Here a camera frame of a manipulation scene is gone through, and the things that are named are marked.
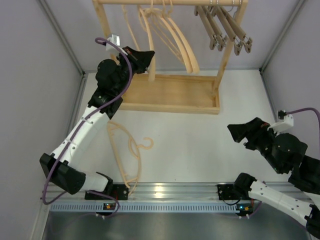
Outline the beige plastic hanger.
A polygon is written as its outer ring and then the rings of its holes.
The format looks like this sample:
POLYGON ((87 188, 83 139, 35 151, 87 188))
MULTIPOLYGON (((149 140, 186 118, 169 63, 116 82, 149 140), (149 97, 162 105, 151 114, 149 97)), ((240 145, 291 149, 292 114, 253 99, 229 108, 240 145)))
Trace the beige plastic hanger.
POLYGON ((188 74, 198 74, 200 72, 200 67, 193 49, 181 29, 171 17, 173 2, 171 0, 169 1, 169 10, 166 10, 165 0, 162 0, 161 3, 162 11, 160 20, 165 25, 165 28, 170 33, 177 46, 176 55, 182 60, 188 74))
POLYGON ((154 1, 150 2, 148 14, 152 30, 171 53, 184 64, 188 74, 198 73, 199 66, 192 48, 181 29, 172 19, 173 2, 169 2, 169 9, 166 8, 164 0, 161 4, 162 8, 156 8, 154 7, 154 1))
POLYGON ((132 193, 136 190, 138 183, 140 181, 141 172, 142 172, 142 160, 141 160, 141 153, 140 149, 149 150, 154 146, 154 141, 150 137, 144 137, 143 139, 146 141, 149 141, 149 145, 143 145, 143 144, 137 144, 131 133, 121 124, 109 120, 106 129, 109 136, 109 141, 112 147, 112 151, 115 157, 115 161, 117 163, 121 178, 123 180, 124 185, 128 188, 128 196, 131 196, 132 193), (124 133, 126 133, 128 137, 128 150, 130 154, 137 160, 137 174, 136 177, 127 179, 127 174, 124 171, 124 167, 122 164, 122 160, 116 145, 116 142, 114 140, 114 131, 116 130, 122 130, 124 133))
MULTIPOLYGON (((144 21, 144 24, 141 22, 140 25, 141 25, 141 27, 143 29, 145 29, 145 31, 147 33, 148 43, 149 43, 149 50, 153 51, 155 49, 155 47, 154 47, 154 41, 153 41, 153 37, 152 37, 152 31, 150 29, 150 25, 149 25, 149 22, 147 20, 147 14, 145 13, 145 9, 142 9, 140 5, 137 5, 137 8, 138 8, 138 13, 139 13, 138 16, 142 17, 143 21, 144 21)), ((129 30, 129 33, 130 33, 131 38, 133 40, 133 43, 134 43, 136 49, 138 51, 140 51, 140 47, 139 47, 139 45, 137 43, 135 35, 134 35, 134 33, 132 31, 132 28, 130 26, 127 10, 126 10, 126 7, 125 7, 124 4, 121 5, 121 9, 122 9, 122 13, 123 13, 125 22, 127 24, 127 28, 129 30)), ((155 79, 156 79, 156 58, 155 57, 152 58, 151 63, 150 63, 150 67, 149 67, 149 70, 147 70, 147 73, 148 73, 148 81, 149 82, 154 82, 155 79)))

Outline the taupe clip hanger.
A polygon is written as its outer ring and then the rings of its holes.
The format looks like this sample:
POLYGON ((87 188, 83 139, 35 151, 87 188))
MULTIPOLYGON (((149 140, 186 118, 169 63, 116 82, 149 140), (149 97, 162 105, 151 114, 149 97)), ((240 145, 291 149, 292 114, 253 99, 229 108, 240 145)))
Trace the taupe clip hanger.
POLYGON ((234 53, 239 56, 244 45, 246 32, 223 6, 215 6, 214 13, 219 19, 228 39, 233 43, 234 53))
POLYGON ((228 37, 223 34, 217 21, 215 20, 215 8, 213 6, 204 6, 204 13, 209 22, 215 46, 217 50, 221 52, 227 45, 228 37))
POLYGON ((216 46, 215 46, 214 39, 212 37, 211 26, 206 18, 205 12, 204 12, 204 6, 201 6, 201 5, 195 6, 194 14, 196 16, 200 17, 202 24, 203 24, 203 26, 209 36, 209 39, 210 39, 209 48, 211 50, 214 50, 216 48, 216 46))

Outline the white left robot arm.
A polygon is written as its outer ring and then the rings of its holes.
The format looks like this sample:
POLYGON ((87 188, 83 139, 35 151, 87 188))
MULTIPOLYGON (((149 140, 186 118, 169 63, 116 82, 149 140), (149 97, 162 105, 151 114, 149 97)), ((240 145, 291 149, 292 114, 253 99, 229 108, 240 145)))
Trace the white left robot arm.
POLYGON ((147 71, 155 55, 153 50, 122 48, 117 60, 105 59, 97 66, 97 89, 87 103, 84 114, 67 138, 51 154, 40 157, 40 165, 49 182, 74 195, 95 191, 103 200, 113 195, 113 180, 99 172, 85 173, 77 169, 81 157, 95 135, 115 115, 123 102, 135 74, 147 71))

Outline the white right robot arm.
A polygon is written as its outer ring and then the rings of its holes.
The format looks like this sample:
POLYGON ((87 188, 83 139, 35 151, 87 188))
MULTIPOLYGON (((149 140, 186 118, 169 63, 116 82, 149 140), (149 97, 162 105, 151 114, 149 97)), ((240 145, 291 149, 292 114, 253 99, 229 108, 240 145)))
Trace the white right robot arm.
POLYGON ((306 194, 311 203, 275 190, 248 173, 240 173, 233 183, 233 194, 265 203, 296 220, 315 238, 320 237, 320 161, 306 154, 308 145, 287 132, 294 125, 292 115, 270 124, 256 117, 242 124, 229 124, 232 139, 246 149, 258 151, 280 175, 306 194))

